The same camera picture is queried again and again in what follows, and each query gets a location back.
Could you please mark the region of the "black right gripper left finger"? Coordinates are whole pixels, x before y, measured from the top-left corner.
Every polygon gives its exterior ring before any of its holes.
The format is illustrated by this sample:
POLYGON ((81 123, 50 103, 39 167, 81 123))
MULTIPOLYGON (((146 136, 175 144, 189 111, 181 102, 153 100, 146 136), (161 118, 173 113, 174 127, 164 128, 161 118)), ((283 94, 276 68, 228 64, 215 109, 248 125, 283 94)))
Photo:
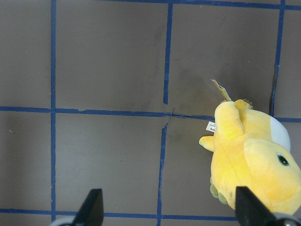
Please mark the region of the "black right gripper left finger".
POLYGON ((101 226, 104 219, 102 189, 91 189, 82 203, 73 226, 101 226))

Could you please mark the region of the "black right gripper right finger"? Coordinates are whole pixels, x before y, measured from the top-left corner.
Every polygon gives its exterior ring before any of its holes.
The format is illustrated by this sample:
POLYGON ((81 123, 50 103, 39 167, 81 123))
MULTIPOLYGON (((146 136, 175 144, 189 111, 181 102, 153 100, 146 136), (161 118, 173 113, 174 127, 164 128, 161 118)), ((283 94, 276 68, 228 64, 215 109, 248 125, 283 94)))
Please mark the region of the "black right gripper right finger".
POLYGON ((276 216, 246 186, 236 187, 235 216, 241 226, 279 226, 276 216))

